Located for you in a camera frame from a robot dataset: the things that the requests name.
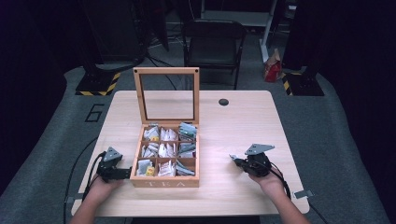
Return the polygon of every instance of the dark background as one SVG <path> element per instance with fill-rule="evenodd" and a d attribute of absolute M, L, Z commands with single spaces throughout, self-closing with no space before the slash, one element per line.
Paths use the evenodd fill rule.
<path fill-rule="evenodd" d="M 319 72 L 336 89 L 361 159 L 390 221 L 396 222 L 393 6 L 390 0 L 300 1 L 283 63 L 297 70 L 312 63 L 312 55 L 323 57 Z M 333 20 L 341 22 L 329 26 Z M 62 100 L 64 73 L 82 66 L 76 42 L 94 62 L 103 61 L 77 0 L 6 1 L 0 7 L 0 34 L 3 192 Z"/>

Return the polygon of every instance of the packet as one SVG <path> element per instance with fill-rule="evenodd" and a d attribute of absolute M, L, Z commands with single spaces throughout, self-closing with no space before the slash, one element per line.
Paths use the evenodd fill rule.
<path fill-rule="evenodd" d="M 274 54 L 265 62 L 264 80 L 275 82 L 279 78 L 281 70 L 279 51 L 275 49 Z"/>

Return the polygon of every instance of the wooden frame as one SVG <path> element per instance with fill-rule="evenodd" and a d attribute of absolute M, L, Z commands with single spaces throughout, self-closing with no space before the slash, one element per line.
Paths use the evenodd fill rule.
<path fill-rule="evenodd" d="M 147 106 L 145 101 L 145 91 L 143 90 L 144 75 L 158 75 L 158 76 L 172 76 L 172 75 L 193 75 L 193 118 L 180 119 L 149 119 L 147 113 Z M 142 123 L 150 124 L 153 121 L 160 120 L 161 123 L 175 124 L 176 122 L 191 122 L 199 123 L 199 68 L 198 67 L 136 67 L 134 68 L 134 82 L 136 85 L 137 99 L 139 101 L 140 116 Z"/>
<path fill-rule="evenodd" d="M 143 76 L 145 75 L 192 75 L 192 118 L 156 118 L 150 119 L 148 115 L 147 109 L 147 99 L 146 96 L 154 96 L 157 97 L 158 100 L 166 100 L 166 97 L 163 94 L 157 94 L 156 91 L 146 91 L 143 90 Z M 140 117 L 142 120 L 142 127 L 139 134 L 139 141 L 137 144 L 136 153 L 134 155 L 134 164 L 131 172 L 131 181 L 136 188 L 197 188 L 199 187 L 199 68 L 197 67 L 136 67 L 134 68 L 134 81 L 136 85 L 136 94 L 139 103 Z M 184 91 L 169 91 L 170 98 L 179 100 L 184 99 Z M 148 141 L 144 138 L 144 131 L 152 128 L 153 124 L 159 127 L 159 130 L 162 128 L 172 129 L 176 133 L 179 128 L 180 122 L 189 122 L 192 123 L 196 129 L 197 134 L 194 141 L 185 141 L 177 139 L 176 141 L 166 142 L 163 140 L 159 141 Z M 194 143 L 195 144 L 195 154 L 193 158 L 180 158 L 177 154 L 175 157 L 171 158 L 160 158 L 160 157 L 150 157 L 144 158 L 142 156 L 142 147 L 147 147 L 149 143 L 157 143 L 157 144 L 175 144 L 177 150 L 179 149 L 180 144 L 182 143 Z M 137 174 L 138 163 L 142 160 L 150 160 L 154 167 L 154 176 L 141 176 Z M 175 163 L 176 161 L 180 161 L 183 165 L 188 167 L 190 170 L 193 170 L 195 174 L 193 176 L 182 176 L 182 175 L 174 175 L 174 176 L 158 176 L 159 173 L 159 164 L 171 161 Z"/>

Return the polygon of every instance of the wooden table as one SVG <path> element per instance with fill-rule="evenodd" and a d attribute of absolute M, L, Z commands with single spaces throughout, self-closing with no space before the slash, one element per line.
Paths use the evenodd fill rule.
<path fill-rule="evenodd" d="M 226 106 L 219 99 L 229 100 Z M 133 164 L 141 128 L 135 91 L 118 91 L 79 192 L 83 192 L 96 156 L 114 147 L 123 155 L 119 168 Z M 130 180 L 116 189 L 97 211 L 99 217 L 212 217 L 277 214 L 272 202 L 229 154 L 245 158 L 253 144 L 274 145 L 265 154 L 284 174 L 291 192 L 303 189 L 288 141 L 269 91 L 200 91 L 200 187 L 190 189 L 134 188 Z M 302 213 L 306 198 L 292 201 Z M 76 200 L 72 214 L 81 204 Z"/>

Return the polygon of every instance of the tea bag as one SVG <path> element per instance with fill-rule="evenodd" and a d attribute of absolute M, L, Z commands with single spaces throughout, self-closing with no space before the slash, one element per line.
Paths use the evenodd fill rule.
<path fill-rule="evenodd" d="M 142 160 L 137 162 L 138 168 L 137 168 L 137 175 L 146 175 L 146 171 L 148 167 L 152 167 L 152 161 L 151 160 Z"/>
<path fill-rule="evenodd" d="M 195 141 L 197 130 L 195 126 L 181 122 L 178 126 L 178 135 L 182 141 Z"/>
<path fill-rule="evenodd" d="M 176 170 L 178 175 L 195 175 L 195 172 L 184 166 L 180 161 L 177 161 Z"/>
<path fill-rule="evenodd" d="M 157 157 L 158 156 L 158 144 L 157 143 L 149 143 L 147 147 L 142 146 L 142 157 Z"/>
<path fill-rule="evenodd" d="M 166 148 L 164 143 L 160 144 L 160 148 L 158 149 L 158 155 L 162 158 L 166 157 Z"/>
<path fill-rule="evenodd" d="M 193 158 L 196 151 L 195 143 L 180 143 L 177 155 L 180 158 Z"/>
<path fill-rule="evenodd" d="M 176 144 L 174 143 L 173 146 L 169 145 L 169 143 L 166 144 L 166 157 L 175 157 L 175 150 L 176 150 Z"/>
<path fill-rule="evenodd" d="M 147 141 L 159 141 L 160 140 L 160 135 L 159 135 L 159 131 L 158 131 L 158 127 L 154 126 L 149 130 L 145 130 L 143 133 L 143 137 L 147 140 Z"/>
<path fill-rule="evenodd" d="M 171 161 L 160 163 L 159 167 L 160 167 L 160 171 L 158 172 L 158 176 L 174 176 L 175 175 L 175 164 L 172 164 Z"/>
<path fill-rule="evenodd" d="M 172 129 L 165 130 L 164 128 L 161 129 L 161 140 L 163 141 L 176 141 L 177 140 L 177 133 Z"/>

